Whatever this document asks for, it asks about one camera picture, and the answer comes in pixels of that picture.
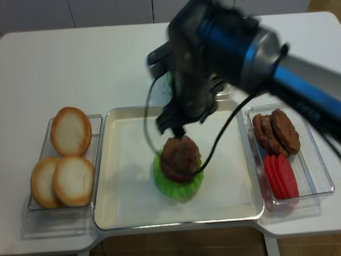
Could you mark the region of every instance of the robotic arm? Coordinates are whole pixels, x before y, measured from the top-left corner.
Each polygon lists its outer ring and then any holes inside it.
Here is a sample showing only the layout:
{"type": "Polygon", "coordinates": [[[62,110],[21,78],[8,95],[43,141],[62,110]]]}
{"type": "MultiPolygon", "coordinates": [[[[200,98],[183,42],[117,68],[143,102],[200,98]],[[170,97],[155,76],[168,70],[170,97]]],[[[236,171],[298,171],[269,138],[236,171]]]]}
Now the robotic arm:
{"type": "Polygon", "coordinates": [[[248,94],[267,90],[322,135],[341,143],[341,75],[288,54],[275,32],[212,0],[190,0],[168,26],[169,41],[150,53],[151,75],[170,72],[173,98],[157,118],[160,133],[203,123],[217,109],[212,74],[248,94]]]}

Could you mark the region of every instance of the clear plastic tray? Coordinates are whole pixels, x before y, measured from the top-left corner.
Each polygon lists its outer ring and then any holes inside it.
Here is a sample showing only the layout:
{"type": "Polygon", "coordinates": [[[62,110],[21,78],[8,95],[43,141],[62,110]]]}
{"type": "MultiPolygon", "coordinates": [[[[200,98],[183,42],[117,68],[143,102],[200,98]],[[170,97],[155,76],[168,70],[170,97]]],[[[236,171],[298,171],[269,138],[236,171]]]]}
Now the clear plastic tray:
{"type": "Polygon", "coordinates": [[[306,120],[302,119],[293,109],[283,104],[253,107],[248,109],[246,115],[247,126],[250,131],[249,138],[251,147],[255,149],[256,154],[254,159],[257,166],[261,191],[265,199],[266,207],[270,211],[316,206],[320,204],[321,196],[330,195],[334,192],[334,184],[324,165],[306,120]],[[253,117],[257,114],[270,115],[277,108],[287,114],[299,134],[301,149],[297,155],[291,155],[289,157],[299,191],[298,198],[279,200],[274,196],[264,172],[263,159],[266,156],[266,152],[256,142],[253,133],[253,117]]]}
{"type": "MultiPolygon", "coordinates": [[[[91,130],[92,130],[92,137],[90,146],[87,152],[83,155],[83,157],[89,160],[93,166],[95,167],[95,177],[93,183],[93,193],[91,202],[85,206],[77,206],[77,207],[60,207],[56,209],[47,209],[43,208],[36,203],[33,199],[32,195],[30,195],[30,199],[28,201],[27,206],[27,217],[29,219],[41,219],[41,218],[81,218],[89,216],[93,210],[93,201],[94,201],[94,192],[97,188],[98,182],[98,172],[99,172],[99,162],[100,162],[100,153],[101,153],[101,139],[102,139],[102,116],[101,115],[89,115],[87,116],[90,120],[91,130]]],[[[49,156],[55,156],[61,158],[61,156],[57,153],[54,149],[51,139],[51,125],[54,118],[51,118],[48,122],[47,131],[45,135],[45,140],[42,148],[42,152],[40,154],[40,158],[44,159],[49,156]]]]}

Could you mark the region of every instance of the tiled floor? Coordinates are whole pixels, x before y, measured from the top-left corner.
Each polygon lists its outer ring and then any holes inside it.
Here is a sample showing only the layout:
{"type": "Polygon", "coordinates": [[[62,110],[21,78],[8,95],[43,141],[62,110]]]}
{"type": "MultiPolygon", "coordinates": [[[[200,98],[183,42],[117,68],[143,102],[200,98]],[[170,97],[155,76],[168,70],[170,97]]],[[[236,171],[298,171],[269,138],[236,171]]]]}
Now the tiled floor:
{"type": "MultiPolygon", "coordinates": [[[[311,0],[308,12],[329,11],[341,22],[341,0],[311,0]]],[[[341,256],[341,234],[278,240],[281,256],[341,256]]],[[[262,233],[252,228],[120,236],[98,244],[92,256],[265,256],[262,233]]]]}

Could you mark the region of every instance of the white table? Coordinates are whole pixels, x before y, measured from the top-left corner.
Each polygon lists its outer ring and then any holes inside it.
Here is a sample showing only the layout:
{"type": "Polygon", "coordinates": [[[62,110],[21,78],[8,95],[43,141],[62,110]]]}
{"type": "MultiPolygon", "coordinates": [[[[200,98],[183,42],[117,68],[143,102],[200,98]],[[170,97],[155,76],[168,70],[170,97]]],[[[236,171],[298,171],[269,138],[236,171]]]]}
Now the white table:
{"type": "MultiPolygon", "coordinates": [[[[341,72],[341,26],[330,13],[261,17],[279,31],[291,52],[341,72]]],[[[145,57],[166,40],[167,24],[67,29],[8,34],[0,40],[0,254],[86,251],[103,238],[84,222],[37,226],[26,218],[31,171],[47,122],[64,106],[87,114],[141,106],[151,79],[145,57]]],[[[237,101],[245,97],[234,94],[237,101]]],[[[264,95],[260,105],[277,99],[264,95]]],[[[341,230],[341,165],[316,142],[336,191],[320,214],[278,221],[265,211],[252,225],[276,237],[341,230]]]]}

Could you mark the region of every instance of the red tomato slice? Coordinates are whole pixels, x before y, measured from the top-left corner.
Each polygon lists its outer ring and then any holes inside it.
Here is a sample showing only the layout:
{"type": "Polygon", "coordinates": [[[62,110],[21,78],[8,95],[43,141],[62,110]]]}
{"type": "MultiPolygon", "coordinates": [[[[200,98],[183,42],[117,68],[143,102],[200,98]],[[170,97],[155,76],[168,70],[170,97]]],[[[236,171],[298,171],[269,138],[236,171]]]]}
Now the red tomato slice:
{"type": "Polygon", "coordinates": [[[277,178],[275,177],[275,172],[274,172],[274,168],[272,168],[272,163],[271,163],[271,157],[269,155],[267,155],[264,160],[263,160],[263,164],[264,164],[264,171],[267,177],[267,180],[269,181],[270,187],[275,195],[276,198],[278,199],[284,199],[284,194],[283,191],[278,189],[277,184],[279,183],[277,180],[277,178]]]}
{"type": "Polygon", "coordinates": [[[289,198],[288,194],[286,193],[286,191],[284,190],[284,186],[283,184],[280,182],[279,178],[278,178],[278,174],[277,174],[277,170],[276,170],[276,159],[277,157],[275,155],[272,155],[271,156],[271,160],[270,160],[270,170],[272,172],[272,175],[273,175],[273,179],[274,179],[274,182],[277,186],[277,190],[280,192],[280,194],[282,195],[282,197],[277,197],[278,199],[286,199],[286,198],[289,198]]]}
{"type": "Polygon", "coordinates": [[[283,186],[287,198],[298,197],[298,188],[294,172],[284,155],[279,155],[275,161],[278,180],[283,186]]]}

